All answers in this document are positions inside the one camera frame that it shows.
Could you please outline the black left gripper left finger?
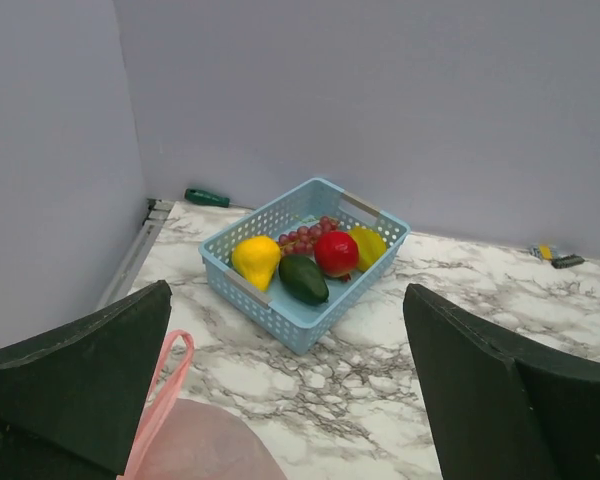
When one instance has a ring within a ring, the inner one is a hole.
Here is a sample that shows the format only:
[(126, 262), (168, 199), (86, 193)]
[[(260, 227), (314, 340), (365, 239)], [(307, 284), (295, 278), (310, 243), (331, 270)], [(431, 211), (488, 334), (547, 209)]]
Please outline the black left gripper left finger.
[(115, 479), (130, 457), (171, 312), (155, 282), (0, 349), (0, 479)]

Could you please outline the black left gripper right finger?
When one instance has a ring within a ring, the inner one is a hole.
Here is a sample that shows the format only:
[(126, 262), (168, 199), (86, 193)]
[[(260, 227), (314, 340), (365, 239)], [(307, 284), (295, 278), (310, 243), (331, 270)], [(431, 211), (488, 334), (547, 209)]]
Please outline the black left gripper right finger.
[(445, 479), (600, 479), (600, 363), (420, 284), (403, 313)]

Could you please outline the pink plastic bag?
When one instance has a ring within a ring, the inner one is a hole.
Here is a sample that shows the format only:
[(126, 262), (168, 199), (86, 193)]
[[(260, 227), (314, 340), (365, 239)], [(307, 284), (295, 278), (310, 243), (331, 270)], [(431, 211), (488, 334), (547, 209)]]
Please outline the pink plastic bag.
[(179, 396), (193, 337), (166, 335), (122, 479), (284, 479), (259, 437), (238, 417)]

